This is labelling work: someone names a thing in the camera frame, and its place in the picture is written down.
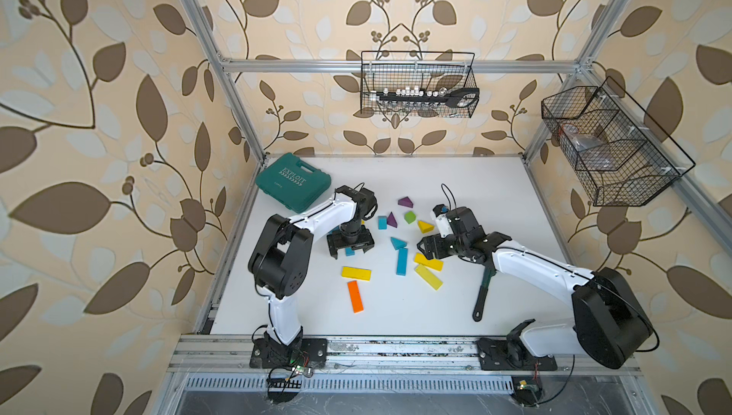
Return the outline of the orange rectangular block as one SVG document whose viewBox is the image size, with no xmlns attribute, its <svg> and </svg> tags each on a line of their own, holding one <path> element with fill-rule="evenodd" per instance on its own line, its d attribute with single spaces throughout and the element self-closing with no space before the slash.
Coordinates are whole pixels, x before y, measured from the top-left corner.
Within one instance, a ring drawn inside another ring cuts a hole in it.
<svg viewBox="0 0 732 415">
<path fill-rule="evenodd" d="M 362 312 L 364 310 L 364 305 L 360 295 L 360 287 L 358 286 L 358 282 L 349 281 L 349 283 L 347 283 L 347 287 L 353 312 L 355 314 Z"/>
</svg>

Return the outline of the teal trapezoid block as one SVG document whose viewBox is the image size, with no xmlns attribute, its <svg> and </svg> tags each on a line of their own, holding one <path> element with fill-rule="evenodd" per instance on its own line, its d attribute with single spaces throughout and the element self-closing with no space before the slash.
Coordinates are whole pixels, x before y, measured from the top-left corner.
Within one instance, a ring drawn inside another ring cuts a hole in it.
<svg viewBox="0 0 732 415">
<path fill-rule="evenodd" d="M 379 230 L 386 230 L 387 229 L 387 217 L 386 216 L 379 216 L 377 218 L 377 227 Z"/>
</svg>

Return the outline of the yellow triangle block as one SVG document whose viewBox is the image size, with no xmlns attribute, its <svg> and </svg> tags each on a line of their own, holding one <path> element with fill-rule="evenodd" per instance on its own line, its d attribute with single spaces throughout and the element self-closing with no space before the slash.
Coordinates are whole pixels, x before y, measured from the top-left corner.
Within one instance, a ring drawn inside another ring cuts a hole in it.
<svg viewBox="0 0 732 415">
<path fill-rule="evenodd" d="M 424 222 L 423 220 L 418 220 L 417 226 L 419 227 L 419 230 L 421 230 L 421 233 L 423 233 L 423 234 L 428 234 L 435 229 L 434 224 L 431 224 L 430 222 Z"/>
</svg>

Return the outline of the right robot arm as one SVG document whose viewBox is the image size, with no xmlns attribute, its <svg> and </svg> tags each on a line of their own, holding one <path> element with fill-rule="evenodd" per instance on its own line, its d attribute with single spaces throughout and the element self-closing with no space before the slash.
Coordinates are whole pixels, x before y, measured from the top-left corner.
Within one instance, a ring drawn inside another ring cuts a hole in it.
<svg viewBox="0 0 732 415">
<path fill-rule="evenodd" d="M 571 308 L 569 318 L 528 319 L 514 327 L 503 339 L 512 365 L 527 358 L 585 355 L 603 367 L 618 369 L 632 355 L 644 352 L 648 339 L 659 337 L 618 271 L 577 267 L 539 254 L 499 231 L 487 233 L 465 206 L 438 204 L 432 217 L 438 232 L 419 241 L 419 254 L 429 260 L 456 257 L 483 268 L 474 322 L 483 318 L 489 286 L 497 274 L 526 281 Z"/>
</svg>

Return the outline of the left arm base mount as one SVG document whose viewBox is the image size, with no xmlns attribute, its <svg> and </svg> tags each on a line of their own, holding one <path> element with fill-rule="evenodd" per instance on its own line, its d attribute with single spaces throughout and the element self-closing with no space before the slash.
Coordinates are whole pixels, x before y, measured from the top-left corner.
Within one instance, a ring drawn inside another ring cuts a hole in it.
<svg viewBox="0 0 732 415">
<path fill-rule="evenodd" d="M 249 366 L 257 369 L 320 369 L 325 367 L 327 357 L 328 341 L 324 338 L 304 338 L 299 334 L 289 346 L 284 346 L 274 336 L 265 333 L 262 338 L 254 340 Z"/>
</svg>

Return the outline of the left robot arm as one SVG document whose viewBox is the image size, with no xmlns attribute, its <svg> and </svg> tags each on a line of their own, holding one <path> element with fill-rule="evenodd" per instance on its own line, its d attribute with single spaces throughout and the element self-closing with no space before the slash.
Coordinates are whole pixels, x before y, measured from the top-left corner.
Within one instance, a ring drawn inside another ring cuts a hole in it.
<svg viewBox="0 0 732 415">
<path fill-rule="evenodd" d="M 285 347 L 301 341 L 295 293 L 307 276 L 314 243 L 326 239 L 334 259 L 341 250 L 367 252 L 375 241 L 364 222 L 376 212 L 373 191 L 343 185 L 331 199 L 297 216 L 268 218 L 248 262 L 255 293 L 268 302 L 267 339 Z"/>
</svg>

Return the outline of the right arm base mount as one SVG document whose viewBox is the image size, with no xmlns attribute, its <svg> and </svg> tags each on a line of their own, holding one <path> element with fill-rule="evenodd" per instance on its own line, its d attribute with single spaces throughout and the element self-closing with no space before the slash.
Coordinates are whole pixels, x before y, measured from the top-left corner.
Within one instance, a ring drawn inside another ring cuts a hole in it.
<svg viewBox="0 0 732 415">
<path fill-rule="evenodd" d="M 520 333 L 535 323 L 526 320 L 514 327 L 507 336 L 499 338 L 478 338 L 477 352 L 480 369 L 483 371 L 556 371 L 554 358 L 532 355 L 520 340 Z"/>
</svg>

